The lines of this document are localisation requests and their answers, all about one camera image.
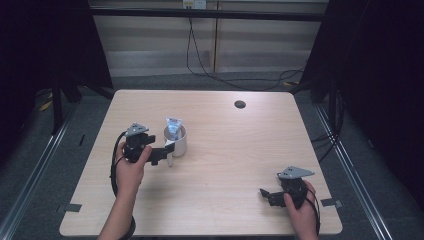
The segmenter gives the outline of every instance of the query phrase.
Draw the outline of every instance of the human hand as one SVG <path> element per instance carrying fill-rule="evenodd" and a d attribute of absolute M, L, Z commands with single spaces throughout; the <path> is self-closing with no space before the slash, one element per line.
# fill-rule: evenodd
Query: human hand
<path fill-rule="evenodd" d="M 118 145 L 116 151 L 116 181 L 119 186 L 119 193 L 137 193 L 141 180 L 144 176 L 144 165 L 152 152 L 152 147 L 146 146 L 136 163 L 126 161 L 124 156 L 125 142 Z"/>
<path fill-rule="evenodd" d="M 309 190 L 307 198 L 315 204 L 315 189 L 308 182 L 303 180 Z M 299 240 L 315 240 L 318 239 L 317 230 L 316 230 L 316 216 L 314 209 L 307 202 L 304 201 L 302 206 L 299 209 L 296 209 L 293 203 L 293 199 L 288 193 L 284 194 L 284 202 L 286 203 L 287 210 L 290 215 L 290 221 L 293 227 L 293 230 L 296 233 L 296 236 Z"/>

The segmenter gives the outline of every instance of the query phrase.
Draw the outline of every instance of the tabletop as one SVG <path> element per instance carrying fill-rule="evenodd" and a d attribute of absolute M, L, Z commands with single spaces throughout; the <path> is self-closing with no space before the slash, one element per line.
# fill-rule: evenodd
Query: tabletop
<path fill-rule="evenodd" d="M 236 101 L 245 102 L 237 108 Z M 110 163 L 119 134 L 133 122 L 156 135 L 163 147 L 166 117 L 183 120 L 187 152 L 145 167 L 134 207 L 137 236 L 292 235 L 285 208 L 271 207 L 263 188 L 279 192 L 277 173 L 288 166 L 311 170 L 305 177 L 318 200 L 331 194 L 293 95 L 281 92 L 120 90 L 115 93 L 72 197 L 64 236 L 96 236 L 114 202 Z M 334 206 L 321 210 L 321 234 L 342 225 Z"/>

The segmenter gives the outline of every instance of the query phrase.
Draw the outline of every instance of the finger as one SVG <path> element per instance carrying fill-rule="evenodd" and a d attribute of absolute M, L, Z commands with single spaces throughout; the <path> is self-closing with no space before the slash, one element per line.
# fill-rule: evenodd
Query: finger
<path fill-rule="evenodd" d="M 125 147 L 125 142 L 121 142 L 118 145 L 118 148 L 116 149 L 115 163 L 116 163 L 116 161 L 118 161 L 119 159 L 121 159 L 124 156 L 124 147 Z"/>
<path fill-rule="evenodd" d="M 296 213 L 296 207 L 294 206 L 293 199 L 288 193 L 284 193 L 284 202 L 286 203 L 287 210 L 289 215 L 293 216 Z"/>
<path fill-rule="evenodd" d="M 144 164 L 146 164 L 147 160 L 149 160 L 150 154 L 152 153 L 152 147 L 147 145 L 144 147 L 143 152 L 141 153 L 140 157 L 138 158 L 137 164 L 144 167 Z"/>
<path fill-rule="evenodd" d="M 312 184 L 306 180 L 303 180 L 308 187 L 309 190 L 311 190 L 314 194 L 316 193 L 315 188 L 312 186 Z"/>
<path fill-rule="evenodd" d="M 310 182 L 308 182 L 306 180 L 303 180 L 303 181 L 305 182 L 306 187 L 310 190 L 310 191 L 308 191 L 308 193 L 306 195 L 307 198 L 309 200 L 311 200 L 312 202 L 314 202 L 315 201 L 315 193 L 316 193 L 315 188 L 312 186 L 312 184 Z"/>

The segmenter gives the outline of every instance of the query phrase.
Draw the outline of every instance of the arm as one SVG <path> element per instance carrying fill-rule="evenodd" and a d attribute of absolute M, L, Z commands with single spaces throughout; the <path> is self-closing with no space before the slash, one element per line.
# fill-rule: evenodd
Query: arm
<path fill-rule="evenodd" d="M 308 189 L 315 194 L 314 187 L 308 181 L 304 180 L 304 182 Z M 314 196 L 309 191 L 307 198 L 311 200 L 311 202 L 315 201 Z M 293 199 L 289 194 L 284 194 L 284 201 L 297 238 L 299 240 L 317 240 L 316 218 L 312 206 L 308 202 L 304 201 L 303 205 L 299 209 L 296 209 L 294 207 Z"/>
<path fill-rule="evenodd" d="M 119 144 L 116 160 L 123 157 L 124 146 L 125 143 Z M 127 233 L 131 225 L 138 187 L 143 179 L 144 165 L 151 152 L 152 148 L 146 146 L 136 163 L 129 163 L 122 159 L 116 165 L 116 179 L 119 191 L 98 239 L 119 239 Z"/>

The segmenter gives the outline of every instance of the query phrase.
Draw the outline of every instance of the wall outlet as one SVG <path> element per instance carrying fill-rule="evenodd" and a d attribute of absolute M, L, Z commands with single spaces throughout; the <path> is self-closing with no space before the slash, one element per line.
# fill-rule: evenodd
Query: wall outlet
<path fill-rule="evenodd" d="M 194 0 L 183 0 L 183 9 L 194 9 Z"/>
<path fill-rule="evenodd" d="M 194 9 L 206 9 L 206 0 L 194 0 Z"/>

